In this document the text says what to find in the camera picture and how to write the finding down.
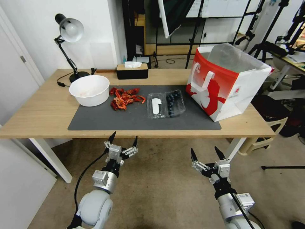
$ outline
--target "door hinge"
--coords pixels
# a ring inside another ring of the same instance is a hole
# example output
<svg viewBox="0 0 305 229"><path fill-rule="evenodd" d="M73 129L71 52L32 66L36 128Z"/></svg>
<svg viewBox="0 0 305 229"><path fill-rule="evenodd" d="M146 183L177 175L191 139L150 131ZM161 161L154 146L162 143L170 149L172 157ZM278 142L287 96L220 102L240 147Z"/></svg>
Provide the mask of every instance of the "door hinge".
<svg viewBox="0 0 305 229"><path fill-rule="evenodd" d="M23 56L20 57L20 59L22 60L22 62L26 62L25 58Z"/></svg>

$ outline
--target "desk lamp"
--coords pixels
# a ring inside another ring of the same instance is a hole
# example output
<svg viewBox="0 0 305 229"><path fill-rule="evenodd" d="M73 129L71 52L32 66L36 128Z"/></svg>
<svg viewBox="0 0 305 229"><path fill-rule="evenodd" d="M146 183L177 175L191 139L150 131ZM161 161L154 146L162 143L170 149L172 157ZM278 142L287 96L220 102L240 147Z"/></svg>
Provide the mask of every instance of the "desk lamp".
<svg viewBox="0 0 305 229"><path fill-rule="evenodd" d="M57 43L58 47L66 57L69 65L74 70L74 73L70 76L70 82L72 83L80 77L90 75L87 72L78 72L75 63L67 56L61 47L61 43L64 41L73 43L77 42L82 37L84 33L83 24L76 19L66 18L63 14L56 14L55 21L59 24L60 35L55 38L54 41Z"/></svg>

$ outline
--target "lamp base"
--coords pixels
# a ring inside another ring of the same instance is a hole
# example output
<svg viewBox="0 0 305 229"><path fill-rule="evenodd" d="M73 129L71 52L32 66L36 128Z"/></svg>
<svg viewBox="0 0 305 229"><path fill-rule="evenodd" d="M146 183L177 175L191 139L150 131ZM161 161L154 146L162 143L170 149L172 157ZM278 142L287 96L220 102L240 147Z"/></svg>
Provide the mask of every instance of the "lamp base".
<svg viewBox="0 0 305 229"><path fill-rule="evenodd" d="M73 73L69 79L70 79L70 82L72 83L73 81L75 81L81 77L88 76L88 75L90 75L88 72L78 72L78 76L76 77L75 74Z"/></svg>

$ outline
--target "gray desk mat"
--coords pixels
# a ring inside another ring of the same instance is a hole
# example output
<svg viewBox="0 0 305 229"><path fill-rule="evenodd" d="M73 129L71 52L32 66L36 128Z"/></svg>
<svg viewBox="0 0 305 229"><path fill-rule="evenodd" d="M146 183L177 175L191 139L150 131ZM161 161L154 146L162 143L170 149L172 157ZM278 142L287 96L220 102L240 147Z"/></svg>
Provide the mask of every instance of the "gray desk mat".
<svg viewBox="0 0 305 229"><path fill-rule="evenodd" d="M138 95L147 98L149 93L164 93L176 89L182 92L185 112L173 118L150 119L147 116L147 102L134 102L127 110L114 111L110 95L106 102L95 107L79 106L68 130L219 130L214 122L185 91L185 85L166 86L122 86L125 90L139 87Z"/></svg>

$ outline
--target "bag handle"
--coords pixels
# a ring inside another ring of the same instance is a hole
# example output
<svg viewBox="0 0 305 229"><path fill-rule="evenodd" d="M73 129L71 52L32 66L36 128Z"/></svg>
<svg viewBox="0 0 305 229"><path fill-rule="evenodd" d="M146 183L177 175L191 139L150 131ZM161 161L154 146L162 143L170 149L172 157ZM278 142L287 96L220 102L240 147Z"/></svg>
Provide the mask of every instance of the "bag handle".
<svg viewBox="0 0 305 229"><path fill-rule="evenodd" d="M203 82L203 85L199 86L198 84L196 84L193 81L193 77L194 77L195 71L197 73L199 73L200 72L199 69L200 69L200 64L198 62L196 62L194 64L193 70L191 72L191 86L194 87L197 91L202 92L202 91L207 90L207 87L209 86L210 80L214 78L215 73L212 72L212 71L209 71L207 73L206 79Z"/></svg>

